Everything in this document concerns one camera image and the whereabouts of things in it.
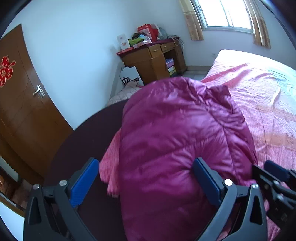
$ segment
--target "screw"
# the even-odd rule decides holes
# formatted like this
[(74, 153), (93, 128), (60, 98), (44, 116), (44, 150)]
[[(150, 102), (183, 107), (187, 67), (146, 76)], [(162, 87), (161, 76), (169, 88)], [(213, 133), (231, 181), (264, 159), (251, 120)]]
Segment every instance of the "screw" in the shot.
[(40, 187), (39, 184), (34, 184), (33, 189), (34, 189), (34, 190), (37, 190), (39, 187)]
[(277, 195), (277, 198), (278, 198), (278, 200), (281, 200), (281, 201), (284, 200), (284, 197), (283, 197), (281, 194), (278, 194), (278, 195)]
[(60, 186), (66, 186), (67, 185), (67, 180), (61, 180), (60, 182), (59, 182), (59, 185)]
[(226, 186), (231, 186), (231, 185), (232, 185), (232, 181), (231, 181), (230, 179), (225, 179), (225, 180), (224, 180), (224, 184), (225, 184)]
[(254, 184), (252, 184), (252, 188), (258, 189), (259, 188), (259, 185), (257, 183), (254, 183)]

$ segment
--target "pink bedsheet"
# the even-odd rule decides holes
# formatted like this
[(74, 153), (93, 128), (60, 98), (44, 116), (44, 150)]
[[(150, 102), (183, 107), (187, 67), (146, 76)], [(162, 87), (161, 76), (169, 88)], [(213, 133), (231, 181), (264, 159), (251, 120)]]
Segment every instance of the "pink bedsheet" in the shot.
[(119, 195), (118, 164), (121, 128), (114, 135), (108, 149), (100, 162), (100, 178), (108, 184), (107, 194), (112, 197)]
[[(259, 55), (222, 50), (202, 82), (228, 86), (252, 133), (259, 166), (269, 159), (296, 168), (295, 70)], [(278, 231), (268, 220), (268, 240)]]

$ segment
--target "magenta down jacket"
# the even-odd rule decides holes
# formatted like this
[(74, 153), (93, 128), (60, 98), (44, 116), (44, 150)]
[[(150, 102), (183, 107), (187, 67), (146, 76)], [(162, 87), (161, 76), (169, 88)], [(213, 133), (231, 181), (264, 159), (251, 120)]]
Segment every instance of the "magenta down jacket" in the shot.
[(253, 138), (227, 87), (176, 77), (136, 92), (123, 110), (119, 158), (128, 241), (197, 238), (216, 208), (191, 170), (196, 157), (235, 184), (253, 182)]

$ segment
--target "dark round table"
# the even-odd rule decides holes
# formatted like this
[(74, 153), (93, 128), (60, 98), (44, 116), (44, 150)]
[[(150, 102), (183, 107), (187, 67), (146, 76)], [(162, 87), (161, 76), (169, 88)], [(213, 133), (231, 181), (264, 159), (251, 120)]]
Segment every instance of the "dark round table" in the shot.
[[(44, 186), (57, 185), (81, 169), (90, 157), (99, 161), (121, 127), (127, 101), (113, 104), (82, 123), (62, 144), (44, 180)], [(119, 199), (107, 195), (107, 185), (98, 175), (78, 213), (98, 241), (126, 241)]]

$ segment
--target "green cloth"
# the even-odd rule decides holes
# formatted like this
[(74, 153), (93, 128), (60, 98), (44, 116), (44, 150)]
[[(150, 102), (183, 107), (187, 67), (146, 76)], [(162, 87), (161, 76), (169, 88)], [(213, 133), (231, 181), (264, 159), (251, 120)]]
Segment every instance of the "green cloth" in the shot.
[(133, 46), (139, 42), (144, 41), (144, 38), (136, 38), (136, 39), (129, 39), (128, 42), (130, 44), (130, 46)]

